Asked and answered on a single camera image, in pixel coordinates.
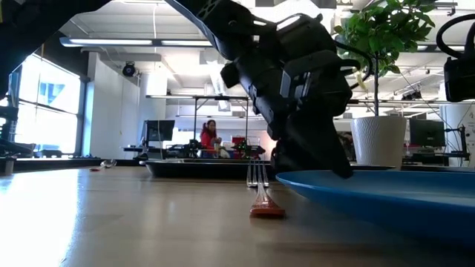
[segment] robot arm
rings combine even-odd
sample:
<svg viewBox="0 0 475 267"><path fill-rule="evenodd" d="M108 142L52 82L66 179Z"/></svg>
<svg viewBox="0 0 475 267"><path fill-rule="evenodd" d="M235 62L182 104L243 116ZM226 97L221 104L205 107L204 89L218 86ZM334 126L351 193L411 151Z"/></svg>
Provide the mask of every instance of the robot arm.
<svg viewBox="0 0 475 267"><path fill-rule="evenodd" d="M0 24L0 57L4 59L1 96L7 92L8 74L68 19L109 1L43 0L42 4L30 4L33 1L27 0L9 21ZM341 177L352 175L333 117L345 111L352 96L341 68L358 67L358 63L337 56L335 42L321 25L321 18L296 14L295 22L277 30L279 23L256 18L231 0L166 2L197 25L231 62L221 72L223 80L229 87L241 83L253 101L254 112L268 122L269 135L278 141L272 153L278 171L321 168Z"/></svg>

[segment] blue plate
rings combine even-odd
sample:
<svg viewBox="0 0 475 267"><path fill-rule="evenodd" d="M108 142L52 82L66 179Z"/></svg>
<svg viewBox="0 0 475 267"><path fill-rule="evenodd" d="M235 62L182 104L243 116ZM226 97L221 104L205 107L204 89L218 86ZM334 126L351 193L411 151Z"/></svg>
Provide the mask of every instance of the blue plate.
<svg viewBox="0 0 475 267"><path fill-rule="evenodd" d="M475 174L331 171L277 175L292 190L358 219L448 243L475 247Z"/></svg>

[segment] woman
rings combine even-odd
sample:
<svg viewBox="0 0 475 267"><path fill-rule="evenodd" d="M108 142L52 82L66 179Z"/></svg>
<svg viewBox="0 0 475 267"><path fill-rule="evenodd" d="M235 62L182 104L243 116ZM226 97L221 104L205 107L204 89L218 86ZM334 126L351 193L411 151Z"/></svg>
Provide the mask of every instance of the woman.
<svg viewBox="0 0 475 267"><path fill-rule="evenodd" d="M201 131L201 145L208 152L203 151L202 157L213 157L215 153L209 153L214 151L214 144L220 144L221 138L216 135L216 121L210 119L207 123L203 123L203 129Z"/></svg>

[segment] wooden table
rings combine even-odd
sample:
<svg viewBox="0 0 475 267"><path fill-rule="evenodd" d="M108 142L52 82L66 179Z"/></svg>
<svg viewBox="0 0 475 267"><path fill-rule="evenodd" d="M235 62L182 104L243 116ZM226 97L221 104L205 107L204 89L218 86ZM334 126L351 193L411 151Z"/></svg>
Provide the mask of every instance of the wooden table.
<svg viewBox="0 0 475 267"><path fill-rule="evenodd" d="M242 181L153 179L145 168L0 179L0 266L475 266L329 211L280 184L286 220L250 219Z"/></svg>

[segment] fork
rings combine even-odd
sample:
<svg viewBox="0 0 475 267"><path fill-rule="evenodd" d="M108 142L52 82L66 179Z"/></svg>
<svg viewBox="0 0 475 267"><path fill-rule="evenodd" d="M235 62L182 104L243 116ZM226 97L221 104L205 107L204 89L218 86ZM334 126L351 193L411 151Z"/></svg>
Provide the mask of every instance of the fork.
<svg viewBox="0 0 475 267"><path fill-rule="evenodd" d="M261 160L250 160L249 166L247 167L247 187L257 188L259 180L263 182L265 188L269 187L266 164Z"/></svg>
<svg viewBox="0 0 475 267"><path fill-rule="evenodd" d="M269 187L266 166L260 161L250 162L248 168L248 186L258 188L258 195L251 207L252 217L284 218L285 210L279 207L266 193L264 186Z"/></svg>

